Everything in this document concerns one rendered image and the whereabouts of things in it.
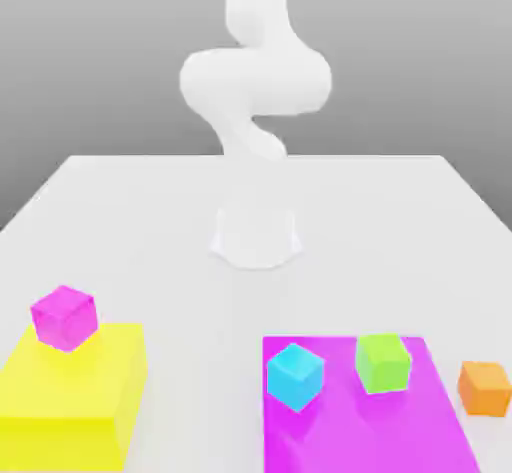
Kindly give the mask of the small cyan cube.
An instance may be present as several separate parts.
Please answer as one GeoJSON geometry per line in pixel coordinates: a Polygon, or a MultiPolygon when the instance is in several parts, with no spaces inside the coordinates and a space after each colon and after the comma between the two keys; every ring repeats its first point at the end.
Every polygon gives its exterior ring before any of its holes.
{"type": "Polygon", "coordinates": [[[290,343],[266,365],[266,391],[300,413],[322,391],[325,360],[297,343],[290,343]]]}

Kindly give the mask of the small green cube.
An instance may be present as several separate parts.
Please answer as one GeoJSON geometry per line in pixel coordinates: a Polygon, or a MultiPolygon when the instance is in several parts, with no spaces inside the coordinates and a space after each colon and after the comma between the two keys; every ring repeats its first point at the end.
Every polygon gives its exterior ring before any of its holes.
{"type": "Polygon", "coordinates": [[[367,394],[405,391],[411,356],[396,333],[361,335],[356,340],[355,369],[367,394]]]}

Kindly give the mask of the small magenta cube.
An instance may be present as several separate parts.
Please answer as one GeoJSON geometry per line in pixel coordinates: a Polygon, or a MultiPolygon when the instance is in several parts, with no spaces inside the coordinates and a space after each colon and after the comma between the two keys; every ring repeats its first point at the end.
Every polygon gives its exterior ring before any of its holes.
{"type": "Polygon", "coordinates": [[[92,295],[61,285],[30,307],[38,339],[71,352],[98,330],[92,295]]]}

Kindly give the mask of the small orange cube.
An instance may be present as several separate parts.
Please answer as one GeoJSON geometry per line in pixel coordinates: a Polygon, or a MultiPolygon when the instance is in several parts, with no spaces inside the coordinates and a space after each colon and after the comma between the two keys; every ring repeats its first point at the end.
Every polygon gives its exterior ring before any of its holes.
{"type": "Polygon", "coordinates": [[[506,416],[512,398],[512,384],[501,364],[463,361],[457,389],[467,414],[506,416]]]}

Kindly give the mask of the large magenta box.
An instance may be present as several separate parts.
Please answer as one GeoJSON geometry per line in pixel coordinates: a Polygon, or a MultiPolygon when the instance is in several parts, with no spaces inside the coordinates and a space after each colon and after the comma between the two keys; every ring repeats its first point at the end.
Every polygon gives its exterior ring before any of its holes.
{"type": "Polygon", "coordinates": [[[324,387],[299,413],[262,395],[264,473],[480,473],[423,338],[404,340],[407,391],[379,395],[355,372],[355,338],[266,336],[263,358],[292,342],[324,358],[324,387]]]}

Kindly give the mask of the large yellow box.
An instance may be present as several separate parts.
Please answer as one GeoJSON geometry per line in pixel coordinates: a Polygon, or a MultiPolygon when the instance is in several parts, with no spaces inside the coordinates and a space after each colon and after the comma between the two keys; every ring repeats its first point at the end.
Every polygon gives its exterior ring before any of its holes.
{"type": "Polygon", "coordinates": [[[147,373],[140,324],[103,324],[69,353],[28,326],[0,368],[0,472],[122,470],[147,373]]]}

